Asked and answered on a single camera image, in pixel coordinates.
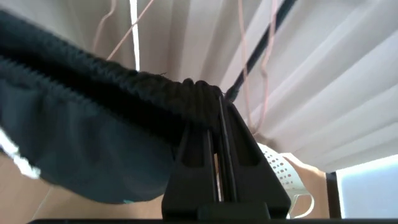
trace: string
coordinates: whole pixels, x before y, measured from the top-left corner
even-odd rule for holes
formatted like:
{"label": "string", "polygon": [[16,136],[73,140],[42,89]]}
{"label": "string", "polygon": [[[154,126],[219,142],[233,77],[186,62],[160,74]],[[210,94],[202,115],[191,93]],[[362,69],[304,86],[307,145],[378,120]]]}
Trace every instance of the string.
{"label": "string", "polygon": [[100,40],[100,35],[102,32],[102,29],[104,27],[105,21],[112,16],[114,10],[116,9],[116,0],[112,0],[111,1],[111,9],[109,10],[109,12],[107,13],[107,15],[105,15],[102,19],[101,22],[99,22],[98,26],[97,26],[97,30],[95,32],[95,37],[94,37],[94,41],[93,41],[93,46],[92,46],[92,51],[93,53],[96,52],[96,48],[98,45],[98,41]]}
{"label": "string", "polygon": [[138,16],[137,21],[135,23],[133,23],[130,27],[130,29],[126,32],[126,34],[124,35],[124,37],[120,40],[120,42],[117,44],[117,46],[113,49],[112,53],[109,55],[109,57],[107,58],[107,60],[110,60],[113,55],[115,55],[115,53],[119,50],[120,46],[123,44],[123,42],[127,39],[127,36],[131,33],[132,28],[137,25],[138,21],[141,19],[141,17],[145,14],[146,10],[148,10],[149,6],[154,2],[154,0],[150,0],[150,2],[148,3],[148,5],[144,8],[144,10],[142,10],[141,14]]}
{"label": "string", "polygon": [[239,27],[241,31],[241,43],[242,43],[242,63],[243,63],[243,88],[244,88],[244,97],[245,97],[245,106],[246,106],[246,112],[248,114],[248,123],[249,123],[249,129],[252,130],[253,135],[257,134],[257,132],[260,130],[264,118],[266,115],[266,109],[267,109],[267,102],[268,102],[268,75],[266,73],[266,65],[269,60],[269,57],[271,55],[271,50],[272,46],[274,45],[274,33],[275,33],[275,19],[276,19],[276,9],[277,9],[277,1],[272,0],[272,6],[271,6],[271,24],[270,24],[270,29],[269,29],[269,38],[268,38],[268,45],[266,48],[266,54],[264,56],[264,60],[261,63],[261,73],[264,79],[264,102],[262,104],[262,113],[260,120],[258,122],[258,125],[256,126],[255,130],[253,130],[253,123],[252,123],[252,118],[251,118],[251,110],[250,110],[250,103],[249,103],[249,87],[248,87],[248,69],[246,66],[246,34],[244,31],[244,22],[243,22],[243,4],[242,0],[238,0],[238,15],[239,15]]}

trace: black fabric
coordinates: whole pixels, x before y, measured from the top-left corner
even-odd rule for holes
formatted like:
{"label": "black fabric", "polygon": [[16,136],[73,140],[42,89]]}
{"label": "black fabric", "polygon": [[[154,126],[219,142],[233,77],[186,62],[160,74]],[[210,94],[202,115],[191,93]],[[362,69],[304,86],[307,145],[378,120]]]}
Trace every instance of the black fabric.
{"label": "black fabric", "polygon": [[341,218],[336,172],[326,173],[326,187],[328,189],[329,216],[330,218]]}
{"label": "black fabric", "polygon": [[0,126],[41,178],[106,203],[161,195],[186,122],[221,91],[96,58],[0,11]]}

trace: perforated white basket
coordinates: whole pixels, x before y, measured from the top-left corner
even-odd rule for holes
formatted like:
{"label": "perforated white basket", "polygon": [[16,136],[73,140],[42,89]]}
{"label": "perforated white basket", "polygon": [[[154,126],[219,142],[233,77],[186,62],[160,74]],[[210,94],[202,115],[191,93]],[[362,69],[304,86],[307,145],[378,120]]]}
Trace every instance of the perforated white basket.
{"label": "perforated white basket", "polygon": [[290,207],[289,213],[293,210],[294,205],[300,195],[311,196],[312,201],[310,208],[305,213],[296,217],[290,217],[288,215],[288,218],[302,218],[307,216],[313,210],[315,201],[310,192],[308,192],[308,190],[305,188],[299,174],[296,172],[293,166],[290,165],[290,163],[283,157],[283,154],[279,154],[263,144],[258,145],[262,153],[266,157],[269,165],[272,167],[272,170],[278,177],[279,182],[282,184],[287,194],[289,195],[290,200],[292,201],[292,206]]}

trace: wooden floor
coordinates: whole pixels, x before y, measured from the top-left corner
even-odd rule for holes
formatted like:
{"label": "wooden floor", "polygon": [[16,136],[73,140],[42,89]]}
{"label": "wooden floor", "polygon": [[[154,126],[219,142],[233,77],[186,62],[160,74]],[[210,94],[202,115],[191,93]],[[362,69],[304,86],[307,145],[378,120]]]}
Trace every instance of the wooden floor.
{"label": "wooden floor", "polygon": [[[150,202],[107,205],[93,202],[60,187],[21,175],[14,163],[0,155],[0,223],[20,224],[40,218],[161,218],[162,197]],[[309,200],[299,201],[294,213],[302,213]],[[316,206],[311,218],[325,211]]]}

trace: black cord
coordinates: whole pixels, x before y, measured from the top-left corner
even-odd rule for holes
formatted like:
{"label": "black cord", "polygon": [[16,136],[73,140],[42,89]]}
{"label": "black cord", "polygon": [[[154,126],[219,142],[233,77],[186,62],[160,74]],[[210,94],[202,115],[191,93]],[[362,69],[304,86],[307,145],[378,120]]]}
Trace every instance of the black cord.
{"label": "black cord", "polygon": [[[285,20],[287,14],[290,12],[290,10],[293,8],[293,5],[295,4],[296,0],[285,0],[282,5],[280,6],[277,14],[276,14],[276,19],[275,19],[275,33],[278,30],[279,26],[282,24],[282,22]],[[269,26],[264,33],[264,35],[261,37],[261,40],[257,44],[256,48],[254,49],[254,52],[251,54],[246,66],[248,68],[248,75],[250,71],[253,69],[254,65],[257,63],[259,60],[261,54],[263,51],[266,49],[268,46],[268,35],[269,35]],[[239,74],[238,78],[235,80],[234,85],[231,86],[231,88],[228,89],[228,91],[225,94],[225,99],[233,102],[235,101],[236,97],[238,96],[239,89],[241,88],[242,84],[244,81],[243,77],[243,69],[241,73]]]}

